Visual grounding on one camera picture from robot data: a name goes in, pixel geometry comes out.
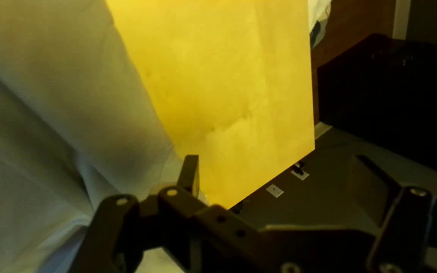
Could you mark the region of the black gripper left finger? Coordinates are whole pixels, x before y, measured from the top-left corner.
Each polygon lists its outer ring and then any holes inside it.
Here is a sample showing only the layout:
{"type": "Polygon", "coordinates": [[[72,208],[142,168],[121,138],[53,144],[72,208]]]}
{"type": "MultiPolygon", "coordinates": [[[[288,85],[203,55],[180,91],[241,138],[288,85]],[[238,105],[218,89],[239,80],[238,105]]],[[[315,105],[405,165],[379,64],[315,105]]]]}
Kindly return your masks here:
{"type": "Polygon", "coordinates": [[[198,156],[186,155],[177,179],[177,185],[192,194],[198,196],[198,156]]]}

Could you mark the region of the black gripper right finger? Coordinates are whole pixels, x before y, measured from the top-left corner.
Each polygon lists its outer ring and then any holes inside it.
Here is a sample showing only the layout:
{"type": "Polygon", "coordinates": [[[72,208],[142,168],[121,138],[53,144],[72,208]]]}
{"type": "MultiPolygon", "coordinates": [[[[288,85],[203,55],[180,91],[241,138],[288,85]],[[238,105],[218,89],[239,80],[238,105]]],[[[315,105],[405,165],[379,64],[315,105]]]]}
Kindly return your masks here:
{"type": "Polygon", "coordinates": [[[437,249],[437,196],[421,186],[402,186],[370,158],[356,155],[349,186],[358,205],[379,227],[368,264],[423,264],[437,249]]]}

